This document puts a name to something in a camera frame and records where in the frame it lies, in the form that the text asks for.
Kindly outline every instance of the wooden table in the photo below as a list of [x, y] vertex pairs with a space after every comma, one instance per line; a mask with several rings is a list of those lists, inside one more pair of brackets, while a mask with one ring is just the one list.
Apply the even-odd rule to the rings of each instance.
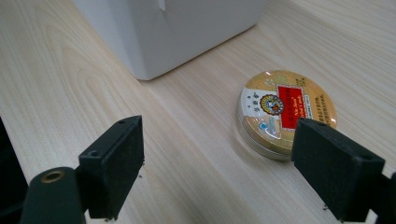
[[291, 162], [237, 131], [240, 91], [274, 69], [317, 82], [337, 129], [396, 171], [393, 0], [271, 0], [256, 26], [151, 81], [134, 79], [71, 1], [0, 1], [0, 115], [28, 181], [77, 167], [112, 123], [143, 116], [146, 165], [120, 224], [338, 223]]

